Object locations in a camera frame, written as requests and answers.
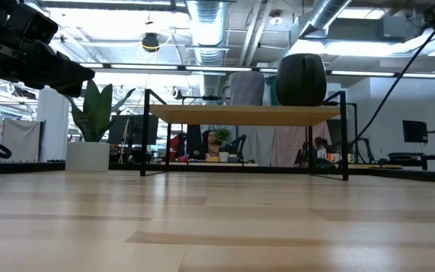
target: person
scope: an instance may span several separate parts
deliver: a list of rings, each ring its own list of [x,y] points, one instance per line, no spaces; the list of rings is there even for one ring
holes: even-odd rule
[[[208,156],[219,156],[221,143],[216,139],[216,131],[208,130],[202,133],[202,144],[193,152],[194,159],[206,159]]]

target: computer monitor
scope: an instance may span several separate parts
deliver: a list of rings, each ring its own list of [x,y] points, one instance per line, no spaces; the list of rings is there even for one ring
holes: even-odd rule
[[[406,143],[427,143],[427,125],[425,122],[402,121],[404,141]]]
[[[109,131],[109,144],[121,144],[122,136],[124,134],[125,125],[127,124],[128,118],[131,116],[113,116],[112,119],[116,119]],[[143,135],[143,115],[136,115],[131,117],[133,121],[132,130],[127,131],[127,140],[130,137],[130,132],[133,132],[132,144],[142,144]],[[157,128],[159,126],[159,118],[154,115],[149,115],[149,129],[147,144],[156,144],[157,142]]]

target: shelf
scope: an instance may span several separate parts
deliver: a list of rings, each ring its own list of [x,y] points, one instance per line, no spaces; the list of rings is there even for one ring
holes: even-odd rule
[[[312,126],[340,115],[338,107],[150,105],[169,124]]]

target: ceiling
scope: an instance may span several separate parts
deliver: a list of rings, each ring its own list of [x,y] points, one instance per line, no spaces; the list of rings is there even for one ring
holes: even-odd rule
[[[136,11],[124,10],[122,4],[132,0],[26,0],[25,3],[38,8],[60,25],[58,33],[51,43],[51,47],[58,50],[72,60],[78,62],[103,63],[173,63],[195,64],[196,57],[191,45],[193,35],[188,14],[181,12]],[[381,1],[367,0],[353,1],[340,17],[379,19],[385,11],[394,11],[396,16],[420,13],[432,5],[434,0],[414,1]],[[155,4],[159,1],[138,1],[138,3]],[[238,0],[227,2],[226,66],[235,66],[245,41],[247,18],[255,4],[255,0]],[[95,5],[106,5],[105,9],[96,9]],[[183,1],[177,1],[177,7],[182,7]],[[275,0],[272,10],[280,11],[282,23],[273,25],[268,14],[261,15],[266,20],[264,31],[260,39],[251,65],[267,65],[282,58],[289,50],[288,32],[295,18],[311,10],[313,1],[308,0]],[[155,32],[162,46],[157,53],[149,53],[140,46],[140,40],[146,32]],[[336,70],[386,70],[399,71],[407,58],[395,57],[350,57],[324,54],[323,60],[329,69]],[[423,57],[417,60],[411,71],[431,72],[435,70],[435,57]],[[341,83],[347,87],[356,78],[331,76],[330,82]],[[198,75],[147,75],[147,74],[118,74],[98,73],[95,82],[103,87],[114,84],[116,100],[125,93],[122,90],[138,88],[143,90],[150,87],[159,96],[170,103],[180,103],[169,94],[172,87],[177,87],[191,94],[199,93]],[[37,90],[26,89],[38,97]],[[141,98],[141,91],[136,91],[128,101],[136,104]],[[11,94],[11,87],[0,80],[0,102],[26,101],[26,98]],[[14,111],[24,119],[35,118],[36,105],[14,106],[0,105],[1,109]]]

